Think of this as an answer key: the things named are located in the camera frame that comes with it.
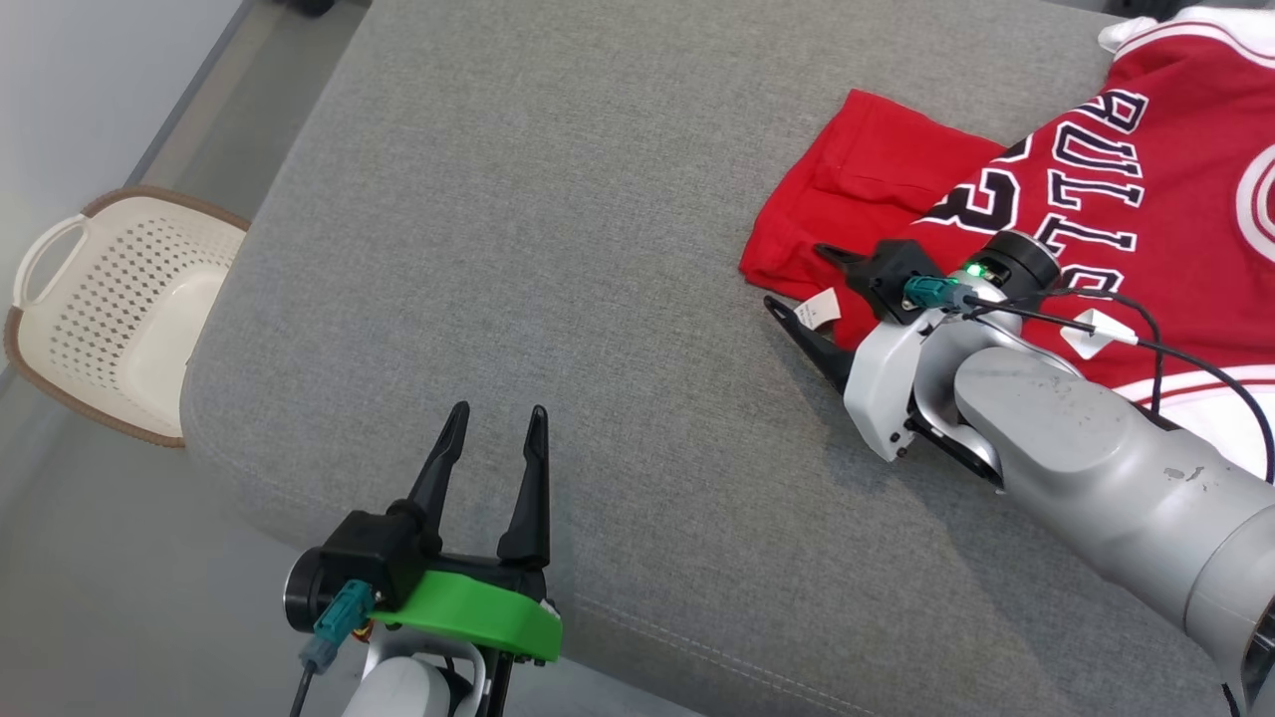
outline plastic basket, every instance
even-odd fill
[[[185,445],[186,361],[249,223],[180,194],[129,188],[59,222],[14,282],[4,348],[18,371],[74,411],[135,438]],[[31,296],[41,258],[71,241]]]

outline fabric upholstery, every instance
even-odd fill
[[[190,362],[193,458],[314,545],[473,407],[491,554],[550,412],[569,657],[708,716],[1225,714],[1202,653],[942,454],[872,455],[736,270],[854,87],[1012,143],[1102,83],[1024,0],[377,0]]]

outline basket handle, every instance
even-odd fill
[[[66,260],[62,262],[62,265],[57,267],[57,272],[54,274],[54,278],[48,279],[48,283],[45,285],[45,288],[40,291],[40,296],[37,296],[36,299],[31,299],[27,291],[31,288],[31,274],[34,273],[36,264],[40,263],[41,256],[43,256],[45,253],[48,251],[50,246],[52,246],[59,239],[66,236],[69,232],[76,228],[79,228],[83,232],[83,235],[80,236],[79,241],[75,242],[75,248],[71,249],[71,253],[66,255]],[[48,296],[48,291],[57,285],[57,279],[62,278],[62,272],[66,270],[66,267],[69,267],[71,260],[75,259],[75,255],[79,254],[79,250],[82,246],[84,246],[84,240],[87,239],[88,239],[88,217],[85,217],[84,214],[75,214],[74,217],[68,217],[57,222],[52,227],[50,227],[48,231],[46,231],[45,233],[42,233],[40,239],[37,239],[36,242],[31,245],[31,249],[27,250],[27,255],[22,258],[22,263],[18,264],[18,277],[14,279],[13,283],[13,305],[19,309],[27,309],[34,304],[40,304],[41,301],[43,301],[45,297]]]

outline white label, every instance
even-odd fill
[[[797,320],[807,329],[817,329],[827,322],[835,322],[841,318],[841,306],[836,302],[836,291],[831,288],[825,288],[816,293],[810,301],[793,311],[797,313]]]
[[[1090,336],[1088,332],[1080,329],[1074,329],[1071,327],[1063,327],[1062,338],[1076,350],[1085,361],[1098,356],[1112,339],[1121,341],[1123,343],[1137,343],[1137,334],[1133,329],[1126,327],[1125,324],[1112,319],[1107,314],[1103,314],[1098,309],[1089,309],[1076,316],[1077,322],[1085,324],[1093,324],[1095,328],[1103,330],[1103,333],[1095,333]]]

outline white wall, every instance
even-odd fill
[[[0,3],[0,302],[45,228],[124,184],[241,1]]]

